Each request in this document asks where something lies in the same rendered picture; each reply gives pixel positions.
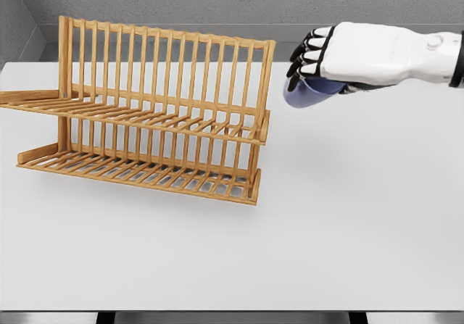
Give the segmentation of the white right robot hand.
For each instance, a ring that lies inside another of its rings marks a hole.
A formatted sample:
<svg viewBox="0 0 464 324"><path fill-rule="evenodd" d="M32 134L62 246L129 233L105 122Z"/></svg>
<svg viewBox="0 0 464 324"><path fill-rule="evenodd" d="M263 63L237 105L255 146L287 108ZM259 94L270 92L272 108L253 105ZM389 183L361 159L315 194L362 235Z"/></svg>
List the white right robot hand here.
<svg viewBox="0 0 464 324"><path fill-rule="evenodd" d="M356 85L394 86L412 76L420 35L407 28L341 22L311 30L291 54L289 91L305 78Z"/></svg>

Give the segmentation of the blue cup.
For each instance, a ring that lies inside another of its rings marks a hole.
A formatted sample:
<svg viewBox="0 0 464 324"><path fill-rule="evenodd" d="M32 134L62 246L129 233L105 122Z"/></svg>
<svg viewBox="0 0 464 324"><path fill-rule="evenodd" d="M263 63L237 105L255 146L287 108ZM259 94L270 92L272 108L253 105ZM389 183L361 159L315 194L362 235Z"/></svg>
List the blue cup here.
<svg viewBox="0 0 464 324"><path fill-rule="evenodd" d="M293 91L289 90L290 84L291 78L287 78L283 87L283 98L294 108L310 107L340 93L347 87L346 83L325 78L298 80Z"/></svg>

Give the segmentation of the wooden two-tier dish rack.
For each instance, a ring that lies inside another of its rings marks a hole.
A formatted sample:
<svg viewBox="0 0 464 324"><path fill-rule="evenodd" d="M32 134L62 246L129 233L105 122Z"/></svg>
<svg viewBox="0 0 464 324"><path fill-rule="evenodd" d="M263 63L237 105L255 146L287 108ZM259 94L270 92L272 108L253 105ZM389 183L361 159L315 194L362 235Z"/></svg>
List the wooden two-tier dish rack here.
<svg viewBox="0 0 464 324"><path fill-rule="evenodd" d="M20 167L256 204L272 40L59 19L58 86L2 91L53 115L56 142Z"/></svg>

